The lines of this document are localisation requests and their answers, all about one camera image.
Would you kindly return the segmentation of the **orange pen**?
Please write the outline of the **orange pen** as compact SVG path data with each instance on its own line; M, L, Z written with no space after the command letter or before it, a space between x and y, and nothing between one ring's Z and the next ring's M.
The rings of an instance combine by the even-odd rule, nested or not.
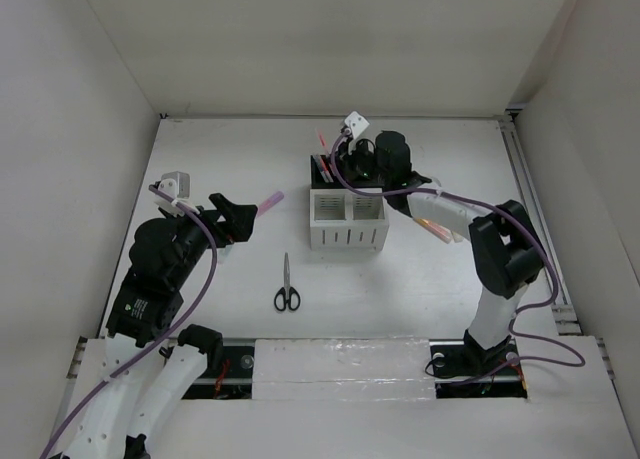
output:
M334 179L333 179L333 176L331 174L330 169L328 168L327 162L325 161L325 156L320 155L320 163L321 163L321 166L323 168L324 175L326 176L327 182L328 183L333 183Z

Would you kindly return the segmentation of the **green highlighter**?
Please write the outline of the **green highlighter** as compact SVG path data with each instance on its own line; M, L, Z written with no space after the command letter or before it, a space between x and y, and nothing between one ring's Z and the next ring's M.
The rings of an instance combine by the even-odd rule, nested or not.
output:
M217 249L217 262L219 264L222 264L227 260L227 258L229 257L232 251L232 248L233 248L232 245L227 245L224 248Z

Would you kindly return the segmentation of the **pink highlighter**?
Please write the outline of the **pink highlighter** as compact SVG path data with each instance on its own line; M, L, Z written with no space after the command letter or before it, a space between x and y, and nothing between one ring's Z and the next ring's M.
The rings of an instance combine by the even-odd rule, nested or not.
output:
M264 215L284 198L282 191L276 191L258 205L257 217Z

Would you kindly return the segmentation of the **blue pen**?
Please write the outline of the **blue pen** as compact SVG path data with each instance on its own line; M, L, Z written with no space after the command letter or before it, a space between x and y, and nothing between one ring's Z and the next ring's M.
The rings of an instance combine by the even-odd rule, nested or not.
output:
M314 161L314 164L316 166L316 169L317 169L318 174L320 175L322 181L325 184L328 183L328 180L327 180L327 178L325 176L325 172L324 172L324 168L323 168L323 165L322 165L321 158L318 155L312 155L311 157L312 157L312 159Z

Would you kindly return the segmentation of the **pink red pen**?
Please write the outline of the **pink red pen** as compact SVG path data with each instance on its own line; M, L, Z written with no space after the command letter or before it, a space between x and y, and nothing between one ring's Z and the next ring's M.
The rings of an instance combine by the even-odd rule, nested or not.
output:
M321 131L320 131L319 129L317 129L317 128L316 128L316 129L315 129L315 134L316 134L317 139L319 140L319 142L320 142L320 144L321 144L321 146L322 146L322 149L323 149L323 151L324 151L324 154L325 154L325 155L328 155L328 154L329 154L329 149L328 149L328 146L327 146L326 140L324 139L324 136L322 135Z

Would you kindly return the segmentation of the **orange highlighter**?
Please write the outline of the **orange highlighter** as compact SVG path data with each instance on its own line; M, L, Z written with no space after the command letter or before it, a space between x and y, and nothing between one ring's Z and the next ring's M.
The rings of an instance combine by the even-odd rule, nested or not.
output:
M432 221L414 218L414 222L445 244L449 244L453 240L451 232L448 229Z

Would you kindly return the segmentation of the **yellow highlighter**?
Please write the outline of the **yellow highlighter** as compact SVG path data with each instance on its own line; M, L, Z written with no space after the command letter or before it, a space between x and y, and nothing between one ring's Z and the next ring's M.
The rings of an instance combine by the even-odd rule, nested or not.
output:
M451 237L455 243L461 243L464 241L464 237L454 231L451 232Z

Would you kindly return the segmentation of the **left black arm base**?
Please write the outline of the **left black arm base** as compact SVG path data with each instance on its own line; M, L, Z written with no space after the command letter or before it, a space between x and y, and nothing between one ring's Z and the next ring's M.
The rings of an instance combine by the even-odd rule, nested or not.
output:
M183 395L183 399L251 399L254 364L254 341L226 340L222 359L194 381Z

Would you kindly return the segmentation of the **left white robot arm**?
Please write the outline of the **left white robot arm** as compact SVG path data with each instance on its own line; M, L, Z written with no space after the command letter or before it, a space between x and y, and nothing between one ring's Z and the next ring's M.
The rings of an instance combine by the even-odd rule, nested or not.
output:
M223 338L178 313L181 288L205 252L249 240L258 208L215 193L205 210L151 191L162 215L141 224L106 324L101 379L75 406L44 458L148 458L189 387L222 366Z

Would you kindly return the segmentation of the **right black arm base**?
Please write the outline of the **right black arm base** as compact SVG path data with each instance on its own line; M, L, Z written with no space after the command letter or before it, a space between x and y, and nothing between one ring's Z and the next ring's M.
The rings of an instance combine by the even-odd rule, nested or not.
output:
M476 359L463 340L432 340L424 372L434 379L437 399L526 399L528 392L519 365L507 365L489 375L517 352L511 340L496 354Z

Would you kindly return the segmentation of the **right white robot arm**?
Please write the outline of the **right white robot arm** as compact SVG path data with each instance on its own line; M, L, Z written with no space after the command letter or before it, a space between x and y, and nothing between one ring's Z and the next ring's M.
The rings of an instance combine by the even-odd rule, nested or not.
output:
M447 193L413 169L406 138L383 131L374 141L359 139L344 126L330 153L334 177L353 191L357 179L371 180L395 211L433 221L467 239L483 290L476 315L465 332L462 360L483 373L508 342L509 324L528 285L543 268L539 238L517 201L493 206Z

